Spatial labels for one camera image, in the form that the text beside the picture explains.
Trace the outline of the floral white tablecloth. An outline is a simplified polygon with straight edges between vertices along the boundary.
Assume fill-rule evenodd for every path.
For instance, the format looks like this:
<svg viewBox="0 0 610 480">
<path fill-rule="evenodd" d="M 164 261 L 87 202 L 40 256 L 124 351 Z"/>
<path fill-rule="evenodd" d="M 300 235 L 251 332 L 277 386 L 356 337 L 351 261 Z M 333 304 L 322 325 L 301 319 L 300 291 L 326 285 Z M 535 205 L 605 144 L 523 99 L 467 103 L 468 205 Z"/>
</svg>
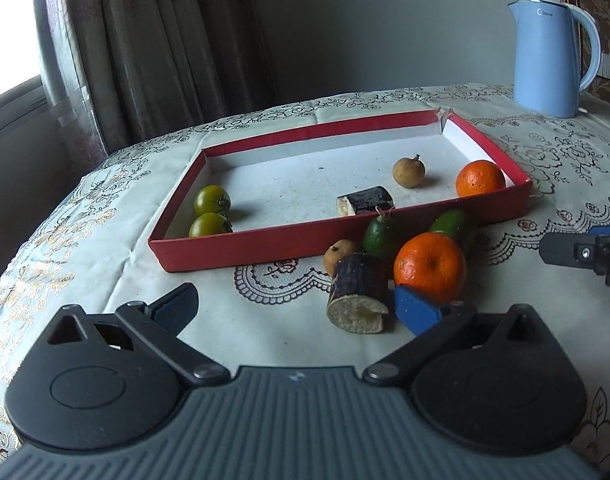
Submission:
<svg viewBox="0 0 610 480">
<path fill-rule="evenodd" d="M 449 108 L 491 138 L 533 181 L 520 219 L 488 226 L 469 255 L 464 299 L 485 312 L 530 304 L 586 384 L 574 441 L 610 470 L 610 287 L 588 270 L 544 264 L 541 237 L 610 225 L 610 104 L 582 99 L 572 119 L 513 102 L 502 84 L 455 84 L 345 93 L 232 116 L 137 144 L 78 183 L 28 237 L 0 278 L 0 464 L 19 445 L 4 394 L 63 304 L 90 312 L 159 298 L 183 281 L 164 272 L 147 240 L 187 166 L 205 146 L 338 119 Z"/>
</svg>

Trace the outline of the green tomato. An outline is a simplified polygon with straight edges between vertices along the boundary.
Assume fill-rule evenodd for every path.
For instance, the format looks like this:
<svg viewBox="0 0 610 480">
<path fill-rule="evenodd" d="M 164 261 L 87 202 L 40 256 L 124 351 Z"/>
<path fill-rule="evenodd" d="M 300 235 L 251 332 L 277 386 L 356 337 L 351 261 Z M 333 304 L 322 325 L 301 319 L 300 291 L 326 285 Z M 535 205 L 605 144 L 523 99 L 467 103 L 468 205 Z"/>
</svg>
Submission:
<svg viewBox="0 0 610 480">
<path fill-rule="evenodd" d="M 206 185 L 194 196 L 193 210 L 197 217 L 208 212 L 227 216 L 231 199 L 224 188 L 216 184 Z"/>
<path fill-rule="evenodd" d="M 216 234 L 231 233 L 232 226 L 224 214 L 206 212 L 192 222 L 188 236 L 197 238 Z"/>
</svg>

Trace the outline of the brown patterned curtain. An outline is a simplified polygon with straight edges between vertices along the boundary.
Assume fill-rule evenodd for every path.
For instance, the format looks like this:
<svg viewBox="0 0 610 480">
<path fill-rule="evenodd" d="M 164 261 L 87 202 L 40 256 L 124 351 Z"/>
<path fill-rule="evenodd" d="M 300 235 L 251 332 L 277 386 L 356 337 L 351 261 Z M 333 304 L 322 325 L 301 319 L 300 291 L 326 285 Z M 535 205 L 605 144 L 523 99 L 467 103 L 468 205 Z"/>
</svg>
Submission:
<svg viewBox="0 0 610 480">
<path fill-rule="evenodd" d="M 78 170 L 277 101 L 253 0 L 34 0 L 34 11 L 42 83 Z"/>
</svg>

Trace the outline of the light blue electric kettle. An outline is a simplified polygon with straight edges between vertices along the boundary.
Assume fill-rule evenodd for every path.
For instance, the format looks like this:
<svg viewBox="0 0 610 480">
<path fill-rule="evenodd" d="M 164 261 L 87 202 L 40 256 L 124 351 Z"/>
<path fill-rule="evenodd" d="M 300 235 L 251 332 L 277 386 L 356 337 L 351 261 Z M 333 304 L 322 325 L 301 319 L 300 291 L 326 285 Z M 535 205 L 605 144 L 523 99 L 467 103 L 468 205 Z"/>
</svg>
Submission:
<svg viewBox="0 0 610 480">
<path fill-rule="evenodd" d="M 572 118 L 580 94 L 597 77 L 601 40 L 596 20 L 570 3 L 514 0 L 509 4 L 516 26 L 513 99 L 534 112 Z M 580 71 L 577 29 L 590 40 L 590 62 Z"/>
</svg>

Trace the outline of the small orange in box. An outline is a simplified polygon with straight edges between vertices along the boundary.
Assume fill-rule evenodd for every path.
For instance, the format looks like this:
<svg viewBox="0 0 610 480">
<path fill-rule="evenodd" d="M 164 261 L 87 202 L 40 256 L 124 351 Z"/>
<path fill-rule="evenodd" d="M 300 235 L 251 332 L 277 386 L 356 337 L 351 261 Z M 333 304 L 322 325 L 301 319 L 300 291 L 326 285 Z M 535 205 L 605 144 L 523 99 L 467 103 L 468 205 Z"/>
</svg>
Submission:
<svg viewBox="0 0 610 480">
<path fill-rule="evenodd" d="M 500 191 L 506 187 L 506 179 L 493 162 L 474 160 L 460 170 L 455 187 L 459 197 L 469 197 Z"/>
</svg>

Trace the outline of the sugarcane piece front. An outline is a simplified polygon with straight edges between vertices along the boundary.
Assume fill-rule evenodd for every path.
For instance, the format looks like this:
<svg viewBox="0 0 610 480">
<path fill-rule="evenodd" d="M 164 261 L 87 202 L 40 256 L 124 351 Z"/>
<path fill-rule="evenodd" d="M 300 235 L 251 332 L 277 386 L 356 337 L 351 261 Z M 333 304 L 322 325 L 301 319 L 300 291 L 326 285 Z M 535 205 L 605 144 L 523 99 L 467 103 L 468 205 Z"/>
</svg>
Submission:
<svg viewBox="0 0 610 480">
<path fill-rule="evenodd" d="M 371 214 L 394 207 L 392 195 L 383 186 L 372 186 L 337 198 L 337 213 L 340 217 Z"/>
</svg>

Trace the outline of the longan outside box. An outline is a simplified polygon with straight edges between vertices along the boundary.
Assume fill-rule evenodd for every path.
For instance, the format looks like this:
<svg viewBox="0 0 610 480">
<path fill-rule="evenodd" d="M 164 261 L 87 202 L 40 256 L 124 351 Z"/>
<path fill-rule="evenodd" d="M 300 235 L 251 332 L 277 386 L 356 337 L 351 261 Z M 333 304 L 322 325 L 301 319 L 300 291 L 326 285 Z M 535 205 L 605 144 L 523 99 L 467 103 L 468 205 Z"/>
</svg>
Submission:
<svg viewBox="0 0 610 480">
<path fill-rule="evenodd" d="M 322 263 L 330 278 L 334 276 L 337 264 L 346 256 L 358 252 L 360 245 L 353 240 L 338 240 L 323 254 Z"/>
</svg>

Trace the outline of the longan in box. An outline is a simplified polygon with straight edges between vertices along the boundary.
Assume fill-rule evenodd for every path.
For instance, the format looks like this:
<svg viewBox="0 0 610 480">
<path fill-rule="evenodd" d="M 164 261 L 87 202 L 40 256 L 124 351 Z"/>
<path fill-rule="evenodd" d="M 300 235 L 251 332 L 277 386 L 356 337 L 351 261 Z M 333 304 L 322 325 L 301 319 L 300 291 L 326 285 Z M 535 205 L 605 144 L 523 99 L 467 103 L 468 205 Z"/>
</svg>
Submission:
<svg viewBox="0 0 610 480">
<path fill-rule="evenodd" d="M 425 166 L 420 155 L 403 157 L 395 162 L 392 168 L 394 181 L 403 188 L 415 188 L 425 177 Z"/>
</svg>

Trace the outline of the sugarcane piece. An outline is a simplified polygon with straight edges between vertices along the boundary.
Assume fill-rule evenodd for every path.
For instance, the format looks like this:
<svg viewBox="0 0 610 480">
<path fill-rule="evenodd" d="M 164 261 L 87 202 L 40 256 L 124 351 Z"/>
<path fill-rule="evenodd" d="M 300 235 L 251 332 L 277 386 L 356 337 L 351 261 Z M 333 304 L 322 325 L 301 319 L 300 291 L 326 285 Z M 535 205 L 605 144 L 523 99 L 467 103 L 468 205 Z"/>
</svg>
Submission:
<svg viewBox="0 0 610 480">
<path fill-rule="evenodd" d="M 337 264 L 330 286 L 326 315 L 345 332 L 373 335 L 384 330 L 390 314 L 389 278 L 383 262 L 354 252 Z"/>
<path fill-rule="evenodd" d="M 383 186 L 372 186 L 337 198 L 337 213 L 340 217 L 371 214 L 394 207 L 392 195 Z"/>
</svg>

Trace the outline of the green tomato in box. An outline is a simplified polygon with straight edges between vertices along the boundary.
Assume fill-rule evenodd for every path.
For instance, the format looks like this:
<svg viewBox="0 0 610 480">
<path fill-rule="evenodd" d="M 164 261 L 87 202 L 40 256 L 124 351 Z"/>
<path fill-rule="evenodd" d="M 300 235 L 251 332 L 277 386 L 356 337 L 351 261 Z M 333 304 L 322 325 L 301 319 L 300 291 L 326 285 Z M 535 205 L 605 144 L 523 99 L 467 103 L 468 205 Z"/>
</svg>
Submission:
<svg viewBox="0 0 610 480">
<path fill-rule="evenodd" d="M 206 185 L 194 196 L 193 210 L 197 217 L 208 212 L 227 216 L 231 199 L 224 188 L 216 184 Z"/>
</svg>

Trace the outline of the large orange mandarin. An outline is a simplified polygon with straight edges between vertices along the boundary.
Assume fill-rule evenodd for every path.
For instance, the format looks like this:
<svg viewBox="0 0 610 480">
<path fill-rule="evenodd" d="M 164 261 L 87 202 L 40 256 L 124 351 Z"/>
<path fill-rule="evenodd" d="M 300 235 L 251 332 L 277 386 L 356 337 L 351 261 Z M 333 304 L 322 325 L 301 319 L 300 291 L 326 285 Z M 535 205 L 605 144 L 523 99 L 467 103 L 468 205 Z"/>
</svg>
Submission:
<svg viewBox="0 0 610 480">
<path fill-rule="evenodd" d="M 457 300 L 468 267 L 460 246 L 449 236 L 424 232 L 401 247 L 393 266 L 396 286 L 407 286 L 439 304 Z"/>
</svg>

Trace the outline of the red shallow cardboard box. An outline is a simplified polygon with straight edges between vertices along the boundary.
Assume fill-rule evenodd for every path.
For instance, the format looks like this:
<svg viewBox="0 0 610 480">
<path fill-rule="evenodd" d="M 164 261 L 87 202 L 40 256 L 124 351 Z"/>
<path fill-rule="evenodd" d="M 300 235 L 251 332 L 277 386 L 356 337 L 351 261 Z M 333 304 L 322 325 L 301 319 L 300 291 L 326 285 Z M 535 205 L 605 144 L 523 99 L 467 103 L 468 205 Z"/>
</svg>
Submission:
<svg viewBox="0 0 610 480">
<path fill-rule="evenodd" d="M 416 154 L 425 177 L 398 185 L 392 168 Z M 455 182 L 474 160 L 504 174 L 500 191 L 459 197 Z M 193 199 L 218 184 L 230 195 L 232 232 L 191 238 Z M 451 110 L 338 120 L 233 141 L 205 140 L 159 220 L 148 245 L 167 272 L 244 266 L 320 255 L 341 240 L 361 240 L 375 214 L 340 217 L 337 198 L 381 185 L 392 218 L 409 235 L 441 212 L 461 208 L 484 223 L 523 216 L 532 181 L 484 133 Z"/>
</svg>

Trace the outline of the green fruit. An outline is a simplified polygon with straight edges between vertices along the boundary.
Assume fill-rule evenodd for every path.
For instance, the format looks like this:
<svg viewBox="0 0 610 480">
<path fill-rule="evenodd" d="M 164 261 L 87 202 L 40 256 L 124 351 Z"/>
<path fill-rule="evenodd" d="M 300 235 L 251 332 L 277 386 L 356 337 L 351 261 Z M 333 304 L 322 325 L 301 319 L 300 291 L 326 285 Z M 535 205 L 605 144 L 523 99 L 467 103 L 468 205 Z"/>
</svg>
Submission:
<svg viewBox="0 0 610 480">
<path fill-rule="evenodd" d="M 449 209 L 433 221 L 429 232 L 443 234 L 457 243 L 462 243 L 470 235 L 471 218 L 461 209 Z"/>
<path fill-rule="evenodd" d="M 383 262 L 393 262 L 401 248 L 401 237 L 388 214 L 374 218 L 363 235 L 363 251 Z"/>
</svg>

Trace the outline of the window with grey frame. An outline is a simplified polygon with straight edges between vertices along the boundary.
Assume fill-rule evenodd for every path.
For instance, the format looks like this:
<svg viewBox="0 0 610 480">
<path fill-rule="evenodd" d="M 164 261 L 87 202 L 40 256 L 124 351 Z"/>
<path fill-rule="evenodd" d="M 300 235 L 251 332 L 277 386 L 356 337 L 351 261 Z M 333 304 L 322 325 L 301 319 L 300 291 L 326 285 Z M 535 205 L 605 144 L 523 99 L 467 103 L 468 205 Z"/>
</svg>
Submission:
<svg viewBox="0 0 610 480">
<path fill-rule="evenodd" d="M 0 132 L 45 103 L 33 0 L 0 0 Z"/>
</svg>

